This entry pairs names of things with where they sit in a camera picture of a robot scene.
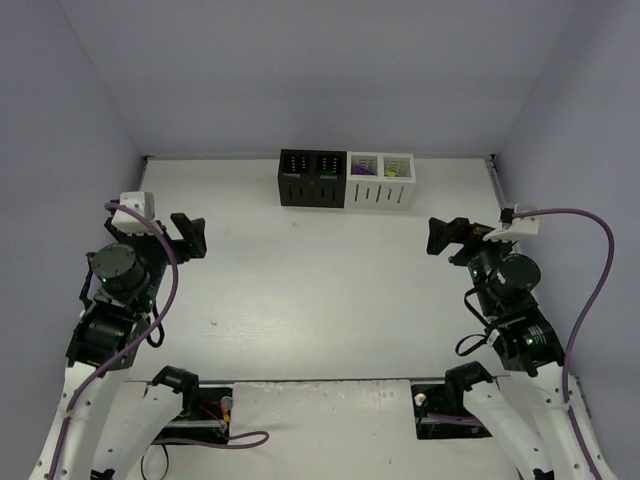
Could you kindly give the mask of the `purple curved lego top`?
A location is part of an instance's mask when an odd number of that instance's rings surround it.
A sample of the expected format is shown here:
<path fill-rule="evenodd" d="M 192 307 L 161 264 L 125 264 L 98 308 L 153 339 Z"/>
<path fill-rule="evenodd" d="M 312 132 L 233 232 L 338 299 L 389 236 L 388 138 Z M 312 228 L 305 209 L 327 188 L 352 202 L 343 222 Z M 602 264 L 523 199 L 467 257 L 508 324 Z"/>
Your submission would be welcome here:
<path fill-rule="evenodd" d="M 377 160 L 375 158 L 352 158 L 351 174 L 356 176 L 376 176 Z"/>

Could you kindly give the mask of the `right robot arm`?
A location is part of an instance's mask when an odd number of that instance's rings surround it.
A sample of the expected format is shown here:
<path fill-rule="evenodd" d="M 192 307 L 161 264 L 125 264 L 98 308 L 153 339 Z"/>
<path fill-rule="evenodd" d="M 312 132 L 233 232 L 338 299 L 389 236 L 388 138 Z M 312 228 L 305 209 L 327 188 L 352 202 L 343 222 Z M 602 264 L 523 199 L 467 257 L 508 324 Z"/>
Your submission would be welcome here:
<path fill-rule="evenodd" d="M 544 317 L 533 290 L 539 266 L 515 251 L 537 235 L 539 212 L 505 209 L 492 228 L 458 217 L 430 218 L 426 251 L 438 255 L 452 244 L 460 249 L 449 262 L 468 270 L 477 307 L 469 310 L 484 327 L 481 345 L 490 346 L 527 402 L 535 424 L 529 426 L 503 396 L 494 377 L 479 362 L 444 375 L 449 412 L 421 404 L 419 416 L 439 423 L 478 425 L 496 440 L 523 479 L 613 479 L 592 428 L 577 380 L 570 373 L 573 346 L 561 344 Z"/>

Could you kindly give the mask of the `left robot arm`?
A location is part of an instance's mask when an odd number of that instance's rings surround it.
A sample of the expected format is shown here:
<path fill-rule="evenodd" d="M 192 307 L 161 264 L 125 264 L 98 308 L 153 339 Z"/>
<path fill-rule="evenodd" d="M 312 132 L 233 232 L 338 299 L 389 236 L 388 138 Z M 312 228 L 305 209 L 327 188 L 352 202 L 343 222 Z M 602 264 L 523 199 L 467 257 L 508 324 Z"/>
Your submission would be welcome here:
<path fill-rule="evenodd" d="M 106 449 L 101 437 L 117 391 L 175 301 L 178 267 L 207 253 L 205 221 L 170 216 L 172 238 L 150 214 L 110 207 L 113 243 L 86 255 L 79 299 L 83 309 L 65 354 L 64 384 L 33 479 L 123 479 L 174 417 L 189 412 L 199 394 L 197 374 L 165 366 L 151 394 Z"/>

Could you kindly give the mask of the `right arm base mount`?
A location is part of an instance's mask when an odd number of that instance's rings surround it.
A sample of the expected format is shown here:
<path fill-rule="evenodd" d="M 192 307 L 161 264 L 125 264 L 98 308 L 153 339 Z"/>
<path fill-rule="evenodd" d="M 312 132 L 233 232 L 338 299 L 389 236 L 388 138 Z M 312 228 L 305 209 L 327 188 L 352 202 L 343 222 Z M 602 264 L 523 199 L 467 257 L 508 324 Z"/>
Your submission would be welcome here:
<path fill-rule="evenodd" d="M 490 437 L 513 415 L 492 375 L 477 361 L 449 369 L 440 383 L 411 386 L 419 440 Z"/>

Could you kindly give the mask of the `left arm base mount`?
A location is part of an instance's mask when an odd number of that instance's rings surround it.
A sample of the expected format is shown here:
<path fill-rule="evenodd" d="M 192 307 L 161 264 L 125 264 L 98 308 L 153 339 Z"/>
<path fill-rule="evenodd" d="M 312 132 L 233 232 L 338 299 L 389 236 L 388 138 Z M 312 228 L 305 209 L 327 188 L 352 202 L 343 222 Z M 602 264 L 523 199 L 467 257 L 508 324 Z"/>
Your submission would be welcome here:
<path fill-rule="evenodd" d="M 227 445 L 230 437 L 231 408 L 223 399 L 233 399 L 231 387 L 202 386 L 199 376 L 178 367 L 165 366 L 147 385 L 164 385 L 182 393 L 182 410 L 156 436 L 154 443 L 167 447 L 185 445 L 186 441 Z"/>

